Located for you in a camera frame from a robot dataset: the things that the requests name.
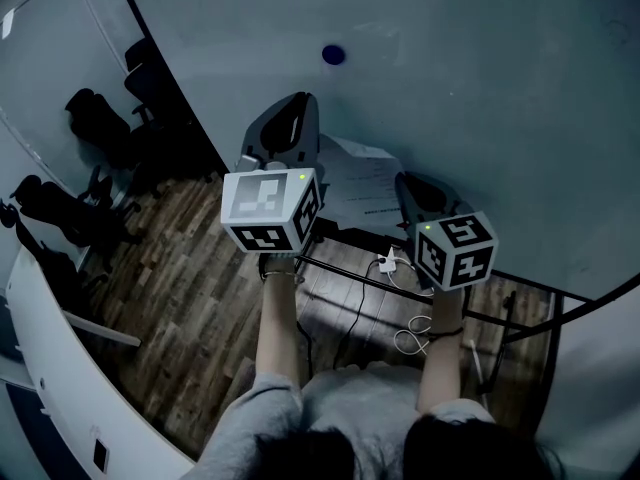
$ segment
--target person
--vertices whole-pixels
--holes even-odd
[[[298,374],[292,259],[269,257],[256,378],[184,480],[553,477],[533,442],[460,398],[461,291],[434,296],[425,366]]]

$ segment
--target black cable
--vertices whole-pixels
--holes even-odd
[[[364,275],[365,279],[367,277],[369,277],[369,270],[371,270],[371,267],[378,263],[379,260],[373,260],[371,263],[369,263],[369,266],[367,267],[367,273]],[[338,344],[338,350],[336,351],[336,355],[333,358],[333,369],[336,369],[336,365],[338,364],[338,359],[340,359],[340,355],[342,354],[342,347],[344,346],[347,338],[349,337],[349,335],[351,334],[351,331],[353,331],[353,328],[356,326],[356,324],[358,323],[358,319],[360,318],[360,312],[362,311],[362,305],[364,304],[364,289],[367,285],[365,283],[362,283],[362,300],[360,301],[360,306],[358,306],[358,312],[356,313],[356,319],[353,321],[353,323],[351,324],[351,327],[349,327],[349,330],[347,331],[347,334],[345,334],[342,339],[340,340],[340,343]]]
[[[296,321],[296,325],[298,326],[298,330],[300,334],[302,334],[305,338],[307,338],[307,368],[309,369],[309,380],[313,378],[313,363],[311,362],[311,336],[304,330],[304,328],[300,325],[300,322]]]

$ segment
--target wooden floor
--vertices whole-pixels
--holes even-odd
[[[224,408],[248,389],[254,370],[262,283],[257,257],[241,253],[220,226],[222,182],[170,181],[162,197],[138,198],[142,211],[128,222],[144,233],[141,245],[122,244],[108,283],[92,297],[99,322],[138,336],[135,350],[81,335],[111,381],[142,415],[181,450],[197,459]],[[326,240],[310,254],[341,268],[365,274],[374,255]],[[100,258],[86,270],[102,272]],[[307,265],[297,293],[299,321],[313,339],[315,372],[332,367],[341,337],[351,326],[362,299],[362,284]],[[371,268],[370,277],[388,282]],[[400,265],[394,281],[417,290],[415,273]],[[544,321],[549,294],[492,278],[473,290],[470,309],[504,317],[502,301],[516,290],[514,320]],[[429,314],[429,306],[372,287],[366,288],[361,316],[339,365],[384,360],[420,368],[424,355],[403,355],[393,336],[410,318]],[[503,328],[467,319],[462,353],[463,394],[476,396],[478,378],[470,343],[478,350],[485,377],[491,370]],[[415,350],[401,337],[399,344]],[[535,403],[548,348],[547,335],[508,348],[496,387],[488,395],[496,420],[528,434],[537,423]],[[300,335],[301,371],[306,375],[307,343]]]

